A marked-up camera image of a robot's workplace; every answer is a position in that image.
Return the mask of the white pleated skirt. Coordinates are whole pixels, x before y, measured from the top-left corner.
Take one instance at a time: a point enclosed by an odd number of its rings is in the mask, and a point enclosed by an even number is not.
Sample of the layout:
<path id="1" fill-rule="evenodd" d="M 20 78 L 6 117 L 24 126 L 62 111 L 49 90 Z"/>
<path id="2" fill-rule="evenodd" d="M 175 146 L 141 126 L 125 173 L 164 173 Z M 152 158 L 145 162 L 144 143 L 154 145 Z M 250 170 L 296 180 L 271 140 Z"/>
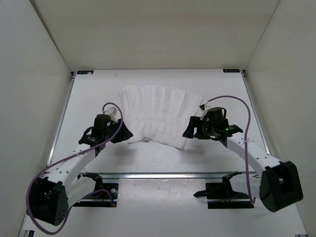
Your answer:
<path id="1" fill-rule="evenodd" d="M 118 92 L 123 120 L 133 137 L 129 144 L 156 142 L 182 150 L 182 136 L 203 98 L 159 85 L 128 85 Z"/>

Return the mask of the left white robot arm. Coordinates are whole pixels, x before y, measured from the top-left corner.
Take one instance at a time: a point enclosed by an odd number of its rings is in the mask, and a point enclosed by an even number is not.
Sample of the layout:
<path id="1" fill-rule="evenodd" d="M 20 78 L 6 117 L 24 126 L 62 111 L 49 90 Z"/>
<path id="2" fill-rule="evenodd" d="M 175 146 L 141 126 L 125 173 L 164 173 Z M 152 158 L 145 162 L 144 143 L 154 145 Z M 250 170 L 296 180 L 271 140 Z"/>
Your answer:
<path id="1" fill-rule="evenodd" d="M 73 158 L 63 161 L 43 177 L 35 179 L 27 193 L 28 213 L 34 218 L 60 225 L 71 206 L 85 196 L 103 193 L 102 177 L 84 168 L 105 148 L 105 141 L 119 143 L 133 136 L 121 119 L 99 114 L 79 140 Z"/>

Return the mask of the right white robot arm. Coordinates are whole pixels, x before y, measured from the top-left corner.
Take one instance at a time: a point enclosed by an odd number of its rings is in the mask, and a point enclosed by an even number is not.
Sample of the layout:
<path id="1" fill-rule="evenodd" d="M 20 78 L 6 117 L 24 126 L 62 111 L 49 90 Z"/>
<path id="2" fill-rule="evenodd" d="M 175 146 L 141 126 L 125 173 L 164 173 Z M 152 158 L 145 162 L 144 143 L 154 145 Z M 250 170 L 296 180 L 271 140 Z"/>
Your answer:
<path id="1" fill-rule="evenodd" d="M 201 117 L 192 116 L 183 137 L 221 142 L 239 155 L 256 175 L 250 177 L 240 171 L 229 173 L 220 183 L 207 183 L 205 190 L 196 192 L 194 197 L 207 197 L 210 202 L 254 197 L 271 212 L 301 201 L 303 191 L 296 165 L 265 153 L 245 137 L 241 128 L 229 124 L 226 113 L 226 109 L 215 107 Z"/>

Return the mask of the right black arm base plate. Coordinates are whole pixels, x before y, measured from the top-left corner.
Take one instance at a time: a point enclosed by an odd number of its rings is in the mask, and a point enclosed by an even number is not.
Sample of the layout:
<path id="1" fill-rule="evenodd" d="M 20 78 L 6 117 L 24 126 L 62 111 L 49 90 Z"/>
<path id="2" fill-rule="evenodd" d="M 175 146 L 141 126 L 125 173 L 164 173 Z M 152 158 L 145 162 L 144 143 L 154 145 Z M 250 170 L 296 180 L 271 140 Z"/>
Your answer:
<path id="1" fill-rule="evenodd" d="M 246 193 L 236 192 L 232 189 L 231 179 L 242 173 L 235 171 L 222 177 L 222 182 L 211 182 L 205 184 L 205 190 L 198 191 L 195 198 L 207 199 L 208 209 L 253 209 L 249 196 Z"/>

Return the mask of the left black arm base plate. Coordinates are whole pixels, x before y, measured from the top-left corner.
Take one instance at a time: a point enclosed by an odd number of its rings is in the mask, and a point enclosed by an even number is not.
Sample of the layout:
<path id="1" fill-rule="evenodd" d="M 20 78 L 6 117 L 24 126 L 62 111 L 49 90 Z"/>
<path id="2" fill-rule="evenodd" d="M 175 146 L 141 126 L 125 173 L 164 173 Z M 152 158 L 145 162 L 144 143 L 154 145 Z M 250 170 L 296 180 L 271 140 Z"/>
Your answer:
<path id="1" fill-rule="evenodd" d="M 108 207 L 115 208 L 119 194 L 119 184 L 113 181 L 104 181 L 104 179 L 95 173 L 83 175 L 95 182 L 93 192 L 87 194 L 80 201 L 76 202 L 79 207 Z"/>

